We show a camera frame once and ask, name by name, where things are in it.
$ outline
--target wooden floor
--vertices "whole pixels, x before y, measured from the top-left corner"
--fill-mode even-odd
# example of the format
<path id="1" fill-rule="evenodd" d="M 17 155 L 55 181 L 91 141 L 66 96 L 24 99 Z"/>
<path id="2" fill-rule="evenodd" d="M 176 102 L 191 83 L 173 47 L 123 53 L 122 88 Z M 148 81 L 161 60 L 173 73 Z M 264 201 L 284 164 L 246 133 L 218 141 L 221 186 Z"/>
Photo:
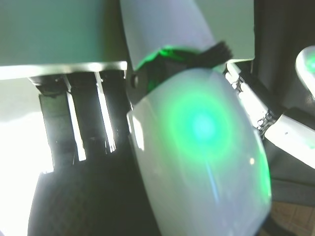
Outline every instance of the wooden floor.
<path id="1" fill-rule="evenodd" d="M 298 236 L 315 236 L 315 208 L 273 202 L 272 217 L 284 228 Z M 259 236 L 268 236 L 261 232 Z"/>

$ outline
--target shiny metal edge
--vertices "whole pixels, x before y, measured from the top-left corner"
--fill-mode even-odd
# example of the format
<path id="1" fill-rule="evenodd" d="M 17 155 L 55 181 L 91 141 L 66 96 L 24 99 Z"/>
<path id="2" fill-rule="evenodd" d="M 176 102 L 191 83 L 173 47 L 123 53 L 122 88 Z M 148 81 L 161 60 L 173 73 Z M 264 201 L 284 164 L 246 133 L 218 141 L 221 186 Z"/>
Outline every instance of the shiny metal edge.
<path id="1" fill-rule="evenodd" d="M 0 80 L 33 76 L 69 74 L 74 72 L 99 72 L 103 70 L 127 70 L 126 61 L 85 62 L 72 64 L 9 65 L 0 66 Z"/>

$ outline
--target brown floor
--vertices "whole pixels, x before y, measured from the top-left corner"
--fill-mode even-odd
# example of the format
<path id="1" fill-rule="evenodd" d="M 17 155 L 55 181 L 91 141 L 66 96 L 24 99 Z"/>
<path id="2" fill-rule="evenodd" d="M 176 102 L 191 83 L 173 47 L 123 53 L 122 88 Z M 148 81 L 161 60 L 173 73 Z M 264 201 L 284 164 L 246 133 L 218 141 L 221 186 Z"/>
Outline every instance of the brown floor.
<path id="1" fill-rule="evenodd" d="M 273 202 L 272 217 L 283 227 L 298 236 L 315 236 L 315 208 Z M 261 232 L 259 236 L 268 236 Z"/>

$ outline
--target black mesh fabric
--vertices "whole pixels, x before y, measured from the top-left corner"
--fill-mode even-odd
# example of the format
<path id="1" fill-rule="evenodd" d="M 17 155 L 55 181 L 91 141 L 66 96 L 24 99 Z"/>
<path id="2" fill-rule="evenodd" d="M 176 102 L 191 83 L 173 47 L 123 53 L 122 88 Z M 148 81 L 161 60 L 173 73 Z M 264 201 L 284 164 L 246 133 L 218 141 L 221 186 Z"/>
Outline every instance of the black mesh fabric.
<path id="1" fill-rule="evenodd" d="M 106 158 L 41 175 L 28 236 L 159 236 L 132 160 Z"/>

